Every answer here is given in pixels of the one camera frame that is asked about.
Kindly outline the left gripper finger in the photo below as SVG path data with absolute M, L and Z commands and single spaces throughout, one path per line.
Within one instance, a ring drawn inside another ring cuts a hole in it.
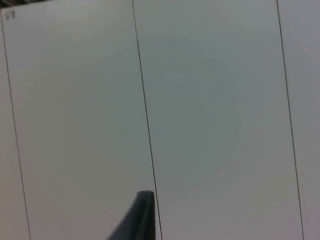
M 155 240 L 155 195 L 151 190 L 139 191 L 132 205 L 108 240 Z

